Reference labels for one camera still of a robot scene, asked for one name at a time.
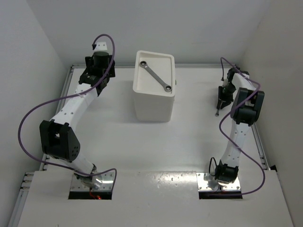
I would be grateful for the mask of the small silver wrench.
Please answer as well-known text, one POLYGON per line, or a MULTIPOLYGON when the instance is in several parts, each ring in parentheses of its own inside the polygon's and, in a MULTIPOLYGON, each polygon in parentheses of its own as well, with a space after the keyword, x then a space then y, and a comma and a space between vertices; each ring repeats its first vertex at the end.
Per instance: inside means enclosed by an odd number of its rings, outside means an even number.
POLYGON ((216 106, 216 112, 215 112, 216 117, 219 116, 219 111, 222 109, 222 105, 223 105, 223 102, 219 100, 217 103, 217 106, 216 106))

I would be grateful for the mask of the silver ratchet wrench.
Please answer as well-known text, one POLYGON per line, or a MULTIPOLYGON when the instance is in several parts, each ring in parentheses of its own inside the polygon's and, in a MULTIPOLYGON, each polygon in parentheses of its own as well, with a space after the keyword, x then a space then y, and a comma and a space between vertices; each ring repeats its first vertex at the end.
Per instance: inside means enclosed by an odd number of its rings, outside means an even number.
POLYGON ((145 69, 162 87, 166 92, 170 92, 172 87, 165 83, 147 64, 146 61, 139 62, 141 68, 145 69))

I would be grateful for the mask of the white drawer cabinet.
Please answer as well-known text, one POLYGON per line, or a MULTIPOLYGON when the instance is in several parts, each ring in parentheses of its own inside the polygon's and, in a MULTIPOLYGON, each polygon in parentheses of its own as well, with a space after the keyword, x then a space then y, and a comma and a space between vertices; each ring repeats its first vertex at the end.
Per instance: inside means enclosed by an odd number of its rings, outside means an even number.
POLYGON ((169 122, 176 94, 175 58, 170 54, 138 51, 136 54, 133 97, 135 114, 145 122, 169 122), (168 85, 163 87, 143 68, 139 62, 146 61, 149 67, 168 85))

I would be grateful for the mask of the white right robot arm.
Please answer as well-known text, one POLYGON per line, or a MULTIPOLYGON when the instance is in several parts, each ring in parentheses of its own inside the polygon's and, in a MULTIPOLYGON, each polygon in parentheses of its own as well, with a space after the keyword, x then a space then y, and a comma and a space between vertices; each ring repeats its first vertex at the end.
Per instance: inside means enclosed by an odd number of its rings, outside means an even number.
POLYGON ((232 130, 227 148, 216 166, 214 178, 224 184, 233 183, 239 171, 239 159, 245 137, 251 126, 258 120, 263 105, 265 93, 257 90, 249 81, 249 73, 240 68, 231 68, 227 78, 218 87, 218 102, 216 116, 221 109, 232 105, 238 109, 231 111, 232 130))

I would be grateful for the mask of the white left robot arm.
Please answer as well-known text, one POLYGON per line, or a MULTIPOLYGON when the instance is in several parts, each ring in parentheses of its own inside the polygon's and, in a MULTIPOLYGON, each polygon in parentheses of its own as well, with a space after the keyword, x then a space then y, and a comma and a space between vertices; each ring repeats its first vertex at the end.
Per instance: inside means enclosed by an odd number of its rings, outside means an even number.
POLYGON ((96 174, 96 166, 81 153, 75 129, 89 105, 100 95, 110 78, 115 77, 115 63, 105 42, 93 45, 93 55, 86 57, 85 63, 86 68, 74 91, 76 96, 68 99, 51 120, 42 121, 39 130, 43 152, 72 168, 83 185, 98 190, 102 176, 96 174))

